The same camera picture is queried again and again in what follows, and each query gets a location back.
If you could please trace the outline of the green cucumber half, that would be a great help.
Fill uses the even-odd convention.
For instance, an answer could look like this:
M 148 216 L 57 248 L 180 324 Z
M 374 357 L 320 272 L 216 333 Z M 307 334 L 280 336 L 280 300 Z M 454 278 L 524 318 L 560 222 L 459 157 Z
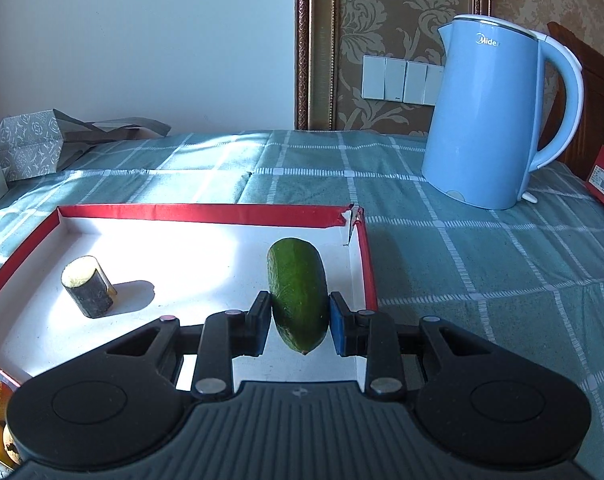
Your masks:
M 271 310 L 277 331 L 306 356 L 323 342 L 329 326 L 329 292 L 323 259 L 306 240 L 286 237 L 267 252 Z

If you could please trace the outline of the dark eggplant chunk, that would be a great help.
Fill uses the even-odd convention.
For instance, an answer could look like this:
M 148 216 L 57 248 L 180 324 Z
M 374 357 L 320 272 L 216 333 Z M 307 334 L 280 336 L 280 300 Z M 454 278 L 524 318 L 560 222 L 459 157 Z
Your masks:
M 118 292 L 91 255 L 69 262 L 61 272 L 61 284 L 87 318 L 101 318 L 113 306 Z

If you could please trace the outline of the red shallow cardboard box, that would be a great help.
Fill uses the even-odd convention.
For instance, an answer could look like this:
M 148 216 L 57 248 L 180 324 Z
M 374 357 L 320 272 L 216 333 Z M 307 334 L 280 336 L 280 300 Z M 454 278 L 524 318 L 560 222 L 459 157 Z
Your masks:
M 250 308 L 267 289 L 266 255 L 285 237 L 313 244 L 327 284 L 355 311 L 377 305 L 363 211 L 356 206 L 113 204 L 62 206 L 0 259 L 0 374 L 21 384 L 162 315 L 185 325 Z M 87 318 L 63 288 L 92 256 L 116 288 Z

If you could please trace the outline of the teal plaid tablecloth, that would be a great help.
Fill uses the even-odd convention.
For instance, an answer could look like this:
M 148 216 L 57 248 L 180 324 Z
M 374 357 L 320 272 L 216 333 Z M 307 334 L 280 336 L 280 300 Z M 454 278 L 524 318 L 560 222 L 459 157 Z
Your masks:
M 488 211 L 422 178 L 415 136 L 188 133 L 93 148 L 0 200 L 0 266 L 61 205 L 305 204 L 364 208 L 379 307 L 434 314 L 571 378 L 594 411 L 579 463 L 604 479 L 604 206 L 564 165 L 534 203 Z

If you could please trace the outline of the light blue electric kettle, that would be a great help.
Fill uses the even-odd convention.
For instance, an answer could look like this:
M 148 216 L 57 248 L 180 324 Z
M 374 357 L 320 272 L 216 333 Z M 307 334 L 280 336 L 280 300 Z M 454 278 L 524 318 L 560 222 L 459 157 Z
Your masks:
M 422 174 L 437 191 L 483 209 L 509 209 L 532 172 L 556 160 L 582 118 L 582 64 L 542 32 L 487 15 L 458 14 L 439 29 L 446 62 Z M 558 131 L 541 148 L 544 69 L 566 92 Z

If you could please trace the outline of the small tan round fruit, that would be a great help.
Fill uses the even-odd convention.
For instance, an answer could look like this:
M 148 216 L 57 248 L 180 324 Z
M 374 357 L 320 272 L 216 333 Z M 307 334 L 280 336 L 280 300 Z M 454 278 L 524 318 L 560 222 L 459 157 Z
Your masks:
M 14 437 L 12 436 L 8 425 L 5 425 L 3 429 L 3 445 L 5 453 L 12 460 L 12 462 L 14 464 L 20 465 L 22 463 L 22 460 L 17 449 L 16 442 L 14 442 Z

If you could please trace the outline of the grey patterned gift bag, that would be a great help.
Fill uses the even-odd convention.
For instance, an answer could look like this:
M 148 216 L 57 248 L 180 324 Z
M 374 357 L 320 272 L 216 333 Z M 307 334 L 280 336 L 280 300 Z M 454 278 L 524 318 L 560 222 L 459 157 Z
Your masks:
M 99 144 L 164 138 L 165 122 L 127 117 L 82 122 L 52 108 L 0 120 L 0 168 L 8 182 L 54 174 Z

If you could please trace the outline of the dark wooden chair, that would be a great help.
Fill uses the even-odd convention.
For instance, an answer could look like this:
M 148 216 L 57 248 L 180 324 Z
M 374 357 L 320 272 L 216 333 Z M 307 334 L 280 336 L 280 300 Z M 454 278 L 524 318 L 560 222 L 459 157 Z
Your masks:
M 549 22 L 548 28 L 550 36 L 568 47 L 582 64 L 585 89 L 582 119 L 559 161 L 576 177 L 587 180 L 604 146 L 604 55 L 557 22 Z

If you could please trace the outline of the white wall switch panel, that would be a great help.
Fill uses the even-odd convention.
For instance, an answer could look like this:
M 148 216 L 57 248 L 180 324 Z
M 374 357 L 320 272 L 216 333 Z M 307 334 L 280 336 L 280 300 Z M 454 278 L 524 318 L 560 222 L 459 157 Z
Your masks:
M 434 106 L 444 67 L 365 55 L 360 94 L 364 99 Z

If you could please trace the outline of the gold ornate wall frame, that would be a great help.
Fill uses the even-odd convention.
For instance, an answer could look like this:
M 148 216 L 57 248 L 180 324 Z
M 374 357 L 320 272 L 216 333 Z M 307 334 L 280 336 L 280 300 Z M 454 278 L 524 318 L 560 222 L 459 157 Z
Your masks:
M 295 0 L 294 125 L 425 136 L 431 107 L 365 98 L 365 56 L 441 64 L 439 26 L 490 11 L 492 0 Z

